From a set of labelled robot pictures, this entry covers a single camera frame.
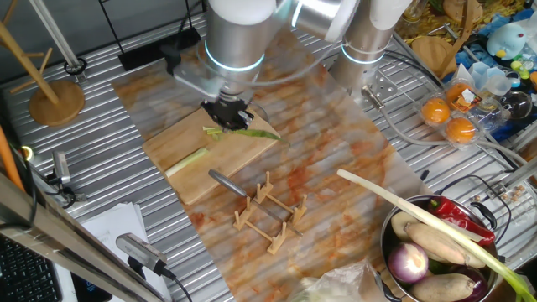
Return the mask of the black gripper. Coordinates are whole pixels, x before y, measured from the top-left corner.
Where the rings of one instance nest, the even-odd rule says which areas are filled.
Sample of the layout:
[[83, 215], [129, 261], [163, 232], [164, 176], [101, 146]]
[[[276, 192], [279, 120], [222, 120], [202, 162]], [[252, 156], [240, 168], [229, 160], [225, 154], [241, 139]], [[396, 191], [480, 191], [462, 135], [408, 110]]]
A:
[[218, 99], [216, 102], [203, 101], [201, 107], [209, 117], [225, 131], [247, 129], [254, 115], [247, 111], [243, 101], [228, 102]]

